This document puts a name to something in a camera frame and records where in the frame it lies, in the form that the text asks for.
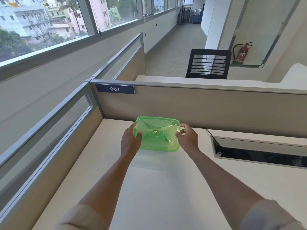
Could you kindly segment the green plastic food container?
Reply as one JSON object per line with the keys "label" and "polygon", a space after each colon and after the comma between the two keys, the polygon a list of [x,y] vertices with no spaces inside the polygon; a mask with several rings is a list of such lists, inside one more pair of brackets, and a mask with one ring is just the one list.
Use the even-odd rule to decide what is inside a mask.
{"label": "green plastic food container", "polygon": [[180,121],[172,118],[140,116],[136,119],[133,135],[142,132],[141,149],[175,152],[179,150],[175,132],[180,132]]}

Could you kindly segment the black mesh office chair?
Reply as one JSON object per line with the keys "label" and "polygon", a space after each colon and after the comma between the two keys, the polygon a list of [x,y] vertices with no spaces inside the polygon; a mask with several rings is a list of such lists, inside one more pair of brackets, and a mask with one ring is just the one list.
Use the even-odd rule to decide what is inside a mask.
{"label": "black mesh office chair", "polygon": [[231,56],[229,50],[192,49],[185,77],[226,80]]}

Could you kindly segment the blue desk number plate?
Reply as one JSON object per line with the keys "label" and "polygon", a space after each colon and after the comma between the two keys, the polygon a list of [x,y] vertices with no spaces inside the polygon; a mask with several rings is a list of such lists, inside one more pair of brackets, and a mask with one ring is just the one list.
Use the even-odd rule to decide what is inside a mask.
{"label": "blue desk number plate", "polygon": [[98,92],[135,94],[134,85],[95,84]]}

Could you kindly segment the glass wall panel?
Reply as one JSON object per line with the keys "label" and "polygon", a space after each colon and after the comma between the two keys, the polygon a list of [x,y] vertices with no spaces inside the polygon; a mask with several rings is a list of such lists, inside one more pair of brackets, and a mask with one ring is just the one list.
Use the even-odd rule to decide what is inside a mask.
{"label": "glass wall panel", "polygon": [[[263,68],[301,0],[245,0],[229,49],[251,43],[243,64],[234,67]],[[235,48],[235,56],[242,46]]]}

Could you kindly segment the beige cubicle partition panel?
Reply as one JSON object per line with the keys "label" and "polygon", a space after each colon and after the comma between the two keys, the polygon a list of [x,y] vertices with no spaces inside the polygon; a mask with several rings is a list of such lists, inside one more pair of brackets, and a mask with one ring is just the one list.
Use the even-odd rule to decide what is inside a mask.
{"label": "beige cubicle partition panel", "polygon": [[[192,127],[307,139],[307,90],[144,81],[90,81],[107,119],[177,119]],[[134,85],[135,94],[95,84]]]}

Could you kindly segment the window frame row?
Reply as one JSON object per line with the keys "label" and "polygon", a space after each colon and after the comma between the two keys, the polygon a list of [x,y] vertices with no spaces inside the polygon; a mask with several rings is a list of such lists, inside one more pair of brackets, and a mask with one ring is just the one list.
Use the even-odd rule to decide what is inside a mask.
{"label": "window frame row", "polygon": [[0,82],[66,54],[48,51],[185,6],[185,0],[0,0]]}

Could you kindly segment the blue chairs group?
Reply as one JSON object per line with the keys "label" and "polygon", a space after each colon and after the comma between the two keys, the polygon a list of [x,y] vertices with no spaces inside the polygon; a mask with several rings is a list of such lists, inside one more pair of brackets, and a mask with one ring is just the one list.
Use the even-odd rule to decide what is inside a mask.
{"label": "blue chairs group", "polygon": [[200,24],[202,22],[203,9],[191,9],[189,23]]}

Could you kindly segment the person's right forearm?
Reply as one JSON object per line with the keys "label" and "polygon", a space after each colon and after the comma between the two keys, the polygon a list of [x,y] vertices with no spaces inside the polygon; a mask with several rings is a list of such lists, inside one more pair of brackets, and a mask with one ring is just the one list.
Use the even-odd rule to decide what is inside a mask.
{"label": "person's right forearm", "polygon": [[259,195],[198,148],[184,151],[205,178],[232,230],[307,230],[277,201]]}

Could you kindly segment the red fire extinguisher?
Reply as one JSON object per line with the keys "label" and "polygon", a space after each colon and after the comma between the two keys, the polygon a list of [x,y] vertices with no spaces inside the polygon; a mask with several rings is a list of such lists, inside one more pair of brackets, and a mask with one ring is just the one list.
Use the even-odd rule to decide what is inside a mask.
{"label": "red fire extinguisher", "polygon": [[[249,46],[253,46],[251,45],[251,43],[254,43],[254,41],[252,42],[248,42],[248,43],[240,43],[240,44],[236,44],[233,46],[232,48],[232,55],[233,55],[233,62],[232,64],[243,64],[247,54],[248,54],[248,50],[249,50]],[[237,56],[235,56],[235,48],[238,46],[242,46],[239,50],[239,52],[237,53]]]}

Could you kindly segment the glazed cubicle side partition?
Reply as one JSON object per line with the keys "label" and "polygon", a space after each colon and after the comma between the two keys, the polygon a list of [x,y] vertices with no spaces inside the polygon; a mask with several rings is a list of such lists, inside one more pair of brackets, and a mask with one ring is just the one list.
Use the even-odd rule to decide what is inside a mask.
{"label": "glazed cubicle side partition", "polygon": [[0,230],[31,230],[104,119],[97,80],[146,72],[143,33],[0,155]]}

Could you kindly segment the person's left forearm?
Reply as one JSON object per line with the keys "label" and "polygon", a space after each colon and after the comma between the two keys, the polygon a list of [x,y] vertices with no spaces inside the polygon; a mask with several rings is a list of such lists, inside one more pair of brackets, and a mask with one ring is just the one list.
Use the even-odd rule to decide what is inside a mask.
{"label": "person's left forearm", "polygon": [[122,183],[135,155],[135,151],[122,151],[115,164],[64,214],[54,230],[109,230]]}

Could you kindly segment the person's left hand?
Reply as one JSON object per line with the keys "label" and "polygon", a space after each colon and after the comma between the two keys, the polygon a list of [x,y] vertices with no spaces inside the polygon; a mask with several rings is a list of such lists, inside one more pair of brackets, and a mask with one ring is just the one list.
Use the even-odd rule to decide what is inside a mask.
{"label": "person's left hand", "polygon": [[133,158],[140,149],[141,141],[136,141],[133,134],[136,124],[136,122],[133,122],[123,133],[121,139],[121,157]]}

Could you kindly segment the person's right hand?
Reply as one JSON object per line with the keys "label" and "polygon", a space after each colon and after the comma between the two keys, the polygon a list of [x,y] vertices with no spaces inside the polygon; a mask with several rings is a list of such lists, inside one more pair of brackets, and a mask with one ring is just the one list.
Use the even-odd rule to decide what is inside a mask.
{"label": "person's right hand", "polygon": [[179,142],[182,149],[189,155],[199,151],[198,134],[187,123],[181,123],[180,127],[180,132],[184,135],[184,141]]}

